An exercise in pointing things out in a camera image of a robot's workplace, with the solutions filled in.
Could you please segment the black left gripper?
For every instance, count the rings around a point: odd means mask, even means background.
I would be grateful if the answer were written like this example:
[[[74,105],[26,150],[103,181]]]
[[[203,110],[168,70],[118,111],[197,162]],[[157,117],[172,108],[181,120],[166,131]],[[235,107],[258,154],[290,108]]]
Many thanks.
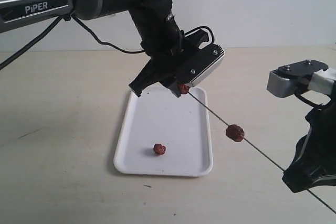
[[[177,98],[181,96],[175,72],[179,65],[197,53],[202,43],[209,41],[208,33],[196,29],[185,35],[179,29],[160,29],[143,37],[143,49],[150,57],[136,78],[129,84],[132,92],[140,97],[150,85],[159,82]]]

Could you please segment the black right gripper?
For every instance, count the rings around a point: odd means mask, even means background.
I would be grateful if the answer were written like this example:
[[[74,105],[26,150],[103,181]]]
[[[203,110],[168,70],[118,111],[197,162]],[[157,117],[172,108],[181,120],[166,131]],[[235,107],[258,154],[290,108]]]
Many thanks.
[[[306,116],[310,129],[297,145],[282,181],[292,193],[319,186],[335,187],[335,103]]]

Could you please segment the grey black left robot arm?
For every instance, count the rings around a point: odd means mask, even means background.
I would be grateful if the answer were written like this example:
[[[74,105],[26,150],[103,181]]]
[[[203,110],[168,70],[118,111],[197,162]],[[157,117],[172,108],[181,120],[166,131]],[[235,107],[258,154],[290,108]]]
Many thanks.
[[[130,83],[136,95],[160,83],[180,96],[203,81],[220,53],[207,27],[187,33],[180,30],[172,13],[172,0],[1,0],[1,32],[47,19],[52,23],[36,38],[1,63],[5,68],[43,39],[61,20],[85,21],[128,12],[141,37],[142,52],[149,62]]]

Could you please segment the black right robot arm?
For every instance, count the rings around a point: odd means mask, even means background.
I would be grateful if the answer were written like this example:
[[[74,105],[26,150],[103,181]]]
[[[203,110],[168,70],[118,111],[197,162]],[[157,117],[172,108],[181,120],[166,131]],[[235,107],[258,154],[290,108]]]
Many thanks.
[[[296,144],[296,151],[282,181],[299,193],[318,186],[335,186],[335,102],[306,116],[310,128]]]

